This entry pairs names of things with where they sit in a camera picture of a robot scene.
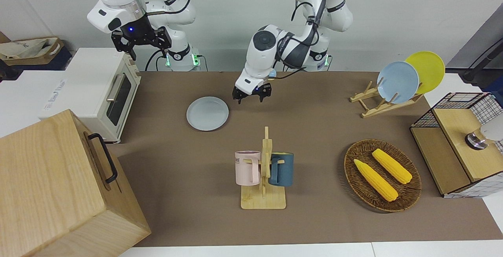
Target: pink mug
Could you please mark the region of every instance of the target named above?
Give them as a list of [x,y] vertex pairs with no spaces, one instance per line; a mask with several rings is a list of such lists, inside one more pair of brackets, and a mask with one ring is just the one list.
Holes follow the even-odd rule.
[[251,186],[259,184],[259,151],[237,151],[234,153],[236,165],[236,184]]

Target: yellow corn cob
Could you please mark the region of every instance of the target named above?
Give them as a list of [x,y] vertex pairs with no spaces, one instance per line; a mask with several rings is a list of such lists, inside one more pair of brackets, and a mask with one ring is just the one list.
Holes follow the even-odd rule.
[[410,182],[412,175],[399,162],[381,149],[372,152],[372,156],[381,164],[394,178],[405,185]]
[[365,180],[367,180],[370,185],[386,199],[386,201],[395,201],[398,197],[398,192],[389,183],[376,173],[374,169],[368,164],[354,159],[354,164],[358,168],[358,171],[363,175]]

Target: mug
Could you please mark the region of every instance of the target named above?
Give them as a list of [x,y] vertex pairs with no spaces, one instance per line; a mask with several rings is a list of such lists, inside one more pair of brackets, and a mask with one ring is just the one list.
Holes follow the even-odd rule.
[[269,184],[282,187],[289,187],[293,184],[293,153],[272,153]]
[[237,151],[234,153],[236,165],[236,184],[243,186],[260,183],[259,151]]

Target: wicker basket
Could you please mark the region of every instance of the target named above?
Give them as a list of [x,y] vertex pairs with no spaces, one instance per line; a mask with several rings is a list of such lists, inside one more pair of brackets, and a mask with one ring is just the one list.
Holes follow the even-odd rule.
[[[372,152],[380,148],[399,162],[412,175],[412,180],[403,185],[382,167],[372,157]],[[398,198],[393,202],[386,201],[370,184],[363,178],[354,164],[354,159],[371,166],[398,192]],[[395,146],[376,139],[365,139],[354,143],[344,157],[344,171],[347,182],[352,190],[368,205],[385,212],[399,212],[412,207],[421,195],[421,178],[412,161]]]

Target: wooden mug tree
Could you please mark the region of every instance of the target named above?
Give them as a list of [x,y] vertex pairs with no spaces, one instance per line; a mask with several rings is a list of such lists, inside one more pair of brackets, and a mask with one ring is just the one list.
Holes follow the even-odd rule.
[[284,209],[286,208],[285,188],[270,185],[268,178],[271,177],[271,154],[273,152],[273,140],[269,138],[269,127],[265,127],[265,136],[262,139],[262,153],[259,165],[261,166],[261,180],[258,185],[241,186],[241,207],[251,209]]

